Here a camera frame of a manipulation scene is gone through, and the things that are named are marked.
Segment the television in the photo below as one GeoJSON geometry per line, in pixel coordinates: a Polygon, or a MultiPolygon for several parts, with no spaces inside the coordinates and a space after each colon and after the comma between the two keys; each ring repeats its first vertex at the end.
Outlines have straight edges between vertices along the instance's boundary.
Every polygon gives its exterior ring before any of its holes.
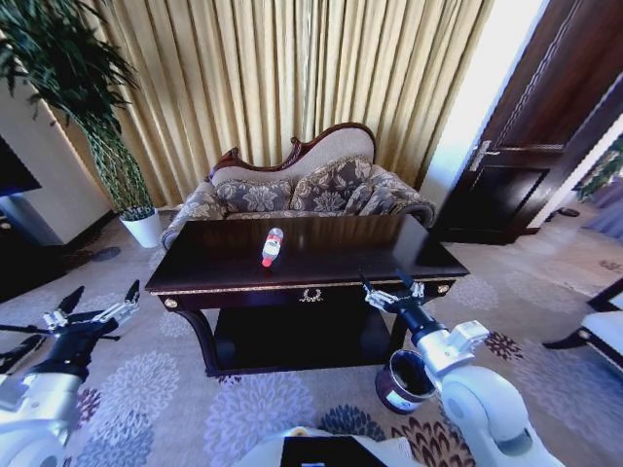
{"type": "Polygon", "coordinates": [[[0,136],[0,197],[41,188],[11,146],[0,136]]]}

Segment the dark wooden table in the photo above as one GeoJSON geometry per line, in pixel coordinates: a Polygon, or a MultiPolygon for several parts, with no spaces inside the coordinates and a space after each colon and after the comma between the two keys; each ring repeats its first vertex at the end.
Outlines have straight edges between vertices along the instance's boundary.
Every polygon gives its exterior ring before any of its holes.
{"type": "Polygon", "coordinates": [[[190,221],[145,289],[186,318],[210,377],[381,364],[406,335],[391,335],[368,306],[362,272],[383,290],[401,268],[427,300],[468,274],[411,216],[190,221]],[[270,228],[284,231],[272,267],[261,266],[270,228]],[[221,308],[215,332],[202,309],[221,308]]]}

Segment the chair leg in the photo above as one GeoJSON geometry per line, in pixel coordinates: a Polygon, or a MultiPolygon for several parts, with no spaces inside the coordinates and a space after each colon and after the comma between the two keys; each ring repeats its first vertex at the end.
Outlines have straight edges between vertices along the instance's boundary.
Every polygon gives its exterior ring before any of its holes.
{"type": "Polygon", "coordinates": [[[564,348],[575,348],[575,347],[581,347],[582,345],[586,345],[586,339],[583,339],[580,336],[580,331],[581,329],[577,329],[571,335],[569,335],[568,337],[560,341],[544,342],[543,346],[545,348],[559,350],[559,349],[564,349],[564,348]]]}

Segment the white flower pot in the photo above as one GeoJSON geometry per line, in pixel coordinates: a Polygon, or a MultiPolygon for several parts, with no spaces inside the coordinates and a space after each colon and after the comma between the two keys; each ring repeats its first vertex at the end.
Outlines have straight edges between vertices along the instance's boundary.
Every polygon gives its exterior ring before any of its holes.
{"type": "Polygon", "coordinates": [[[154,214],[140,221],[124,221],[122,219],[121,222],[124,223],[143,248],[153,248],[160,243],[163,226],[160,222],[158,211],[154,211],[154,214]]]}

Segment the table drawer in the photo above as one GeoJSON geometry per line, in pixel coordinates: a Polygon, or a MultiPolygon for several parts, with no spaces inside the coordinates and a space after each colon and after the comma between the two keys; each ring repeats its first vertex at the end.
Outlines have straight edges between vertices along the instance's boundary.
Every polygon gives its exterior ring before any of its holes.
{"type": "MultiPolygon", "coordinates": [[[[424,283],[427,300],[444,296],[454,283],[453,280],[428,280],[424,283]]],[[[390,283],[375,287],[392,292],[403,288],[402,284],[390,283]]],[[[338,304],[348,305],[352,301],[362,301],[364,292],[361,285],[312,286],[296,288],[275,288],[271,290],[244,290],[235,292],[189,293],[160,295],[166,308],[206,309],[231,306],[261,305],[300,305],[300,304],[338,304]]]]}

